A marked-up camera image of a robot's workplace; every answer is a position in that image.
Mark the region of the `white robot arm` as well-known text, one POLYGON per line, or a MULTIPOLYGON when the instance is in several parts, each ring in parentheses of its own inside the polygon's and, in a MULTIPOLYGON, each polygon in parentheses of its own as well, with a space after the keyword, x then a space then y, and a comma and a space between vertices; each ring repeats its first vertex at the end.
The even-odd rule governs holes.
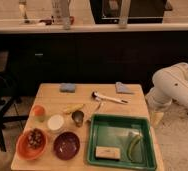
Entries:
POLYGON ((188 109, 188 63, 181 62, 156 71, 153 87, 145 95, 150 123, 156 127, 173 100, 188 109))

